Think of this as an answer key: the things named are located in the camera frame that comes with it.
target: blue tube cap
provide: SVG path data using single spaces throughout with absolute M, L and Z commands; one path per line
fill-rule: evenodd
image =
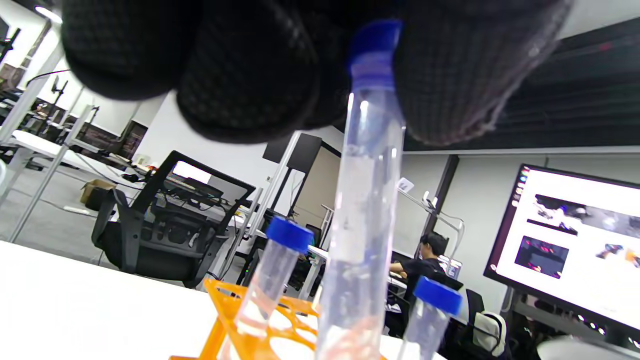
M 306 254 L 309 244 L 314 239 L 314 234 L 311 230 L 283 217 L 274 217 L 267 229 L 267 237 L 284 247 Z
M 377 20 L 356 32 L 349 48 L 349 63 L 359 61 L 366 54 L 386 55 L 391 62 L 400 37 L 402 23 L 399 20 Z
M 356 33 L 349 48 L 352 89 L 395 87 L 392 62 L 401 28 L 398 20 L 378 20 Z
M 452 315 L 458 314 L 462 304 L 462 296 L 457 291 L 424 276 L 418 280 L 413 294 L 423 302 Z

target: black shirt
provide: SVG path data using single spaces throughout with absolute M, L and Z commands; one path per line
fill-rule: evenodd
M 430 278 L 435 272 L 444 274 L 444 269 L 442 269 L 440 261 L 437 259 L 409 259 L 401 261 L 400 265 L 406 272 L 406 293 L 404 294 L 406 300 L 413 298 L 413 289 L 415 289 L 420 276 Z

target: ceiling light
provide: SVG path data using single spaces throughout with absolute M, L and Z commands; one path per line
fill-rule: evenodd
M 57 24 L 62 24 L 62 18 L 57 13 L 54 13 L 49 9 L 45 9 L 42 6 L 36 6 L 36 11 L 46 16 L 49 20 Z

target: ceiling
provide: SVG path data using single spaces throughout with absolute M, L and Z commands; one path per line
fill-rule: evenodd
M 14 0 L 32 10 L 61 0 Z M 512 96 L 496 130 L 406 151 L 640 145 L 640 0 L 576 0 L 562 44 Z M 344 121 L 335 127 L 344 131 Z

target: test tube rack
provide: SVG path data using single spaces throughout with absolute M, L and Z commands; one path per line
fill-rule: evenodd
M 315 316 L 318 318 L 319 314 L 312 308 L 311 302 L 290 297 L 280 298 L 280 304 L 283 306 L 278 306 L 276 311 L 280 312 L 291 322 L 291 327 L 286 329 L 274 329 L 270 327 L 267 329 L 267 336 L 265 338 L 257 338 L 239 333 L 234 321 L 237 312 L 240 310 L 242 298 L 244 298 L 247 291 L 246 287 L 213 279 L 206 279 L 204 286 L 216 307 L 218 319 L 211 329 L 211 333 L 209 334 L 209 338 L 202 349 L 200 357 L 172 356 L 170 360 L 216 359 L 223 346 L 225 338 L 228 338 L 228 340 L 231 341 L 241 360 L 279 360 L 280 358 L 276 355 L 270 345 L 272 338 L 292 340 L 309 347 L 311 350 L 315 350 L 315 341 L 310 341 L 308 338 L 301 336 L 298 330 L 310 332 L 314 335 L 314 338 L 317 339 L 317 329 L 309 326 L 305 322 L 302 322 L 296 316 L 297 314 L 305 314 L 307 316 Z

